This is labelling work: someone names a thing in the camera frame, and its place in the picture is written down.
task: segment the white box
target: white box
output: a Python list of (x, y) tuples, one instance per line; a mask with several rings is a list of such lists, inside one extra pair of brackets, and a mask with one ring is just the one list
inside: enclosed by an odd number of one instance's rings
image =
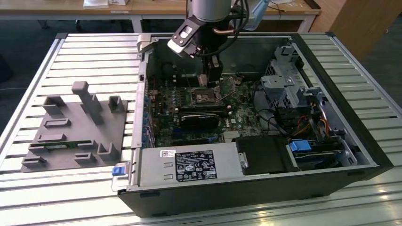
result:
[(109, 0), (109, 3), (111, 5), (122, 5), (125, 6), (127, 4), (129, 0)]
[(107, 0), (85, 0), (85, 9), (109, 8)]

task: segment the table leg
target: table leg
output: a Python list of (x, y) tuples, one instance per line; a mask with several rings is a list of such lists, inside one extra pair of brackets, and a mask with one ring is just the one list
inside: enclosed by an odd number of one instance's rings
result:
[(308, 33), (310, 31), (314, 19), (316, 19), (317, 15), (308, 15), (301, 26), (300, 26), (300, 30), (297, 32), (300, 33)]
[(43, 29), (49, 29), (50, 26), (49, 26), (49, 21), (47, 20), (38, 20), (39, 22), (39, 25)]
[(142, 15), (131, 16), (133, 29), (135, 33), (143, 33), (143, 27), (141, 21), (142, 21)]

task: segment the motherboard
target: motherboard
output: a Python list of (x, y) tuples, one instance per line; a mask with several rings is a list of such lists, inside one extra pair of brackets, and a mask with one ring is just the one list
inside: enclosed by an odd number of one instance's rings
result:
[(214, 88), (200, 87), (192, 74), (155, 84), (150, 91), (155, 146), (225, 143), (264, 134), (252, 87), (240, 74), (222, 75)]

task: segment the black plastic cover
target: black plastic cover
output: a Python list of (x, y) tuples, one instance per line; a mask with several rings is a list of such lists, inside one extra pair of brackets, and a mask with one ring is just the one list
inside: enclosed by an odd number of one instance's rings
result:
[(288, 139), (282, 136), (253, 136), (234, 139), (238, 152), (246, 154), (249, 167), (245, 175), (286, 173), (298, 171), (286, 149)]

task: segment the aluminum slotted table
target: aluminum slotted table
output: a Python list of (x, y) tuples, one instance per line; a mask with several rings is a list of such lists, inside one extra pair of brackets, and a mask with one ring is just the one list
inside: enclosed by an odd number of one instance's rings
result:
[[(364, 225), (402, 218), (402, 111), (336, 37), (302, 35), (345, 98), (387, 152), (395, 169), (332, 196), (166, 218), (139, 218), (111, 189), (113, 167), (22, 173), (22, 159), (46, 114), (47, 95), (66, 102), (75, 81), (99, 100), (129, 100), (122, 161), (131, 155), (138, 76), (138, 34), (57, 37), (0, 138), (0, 225)], [(309, 69), (305, 68), (316, 86)]]

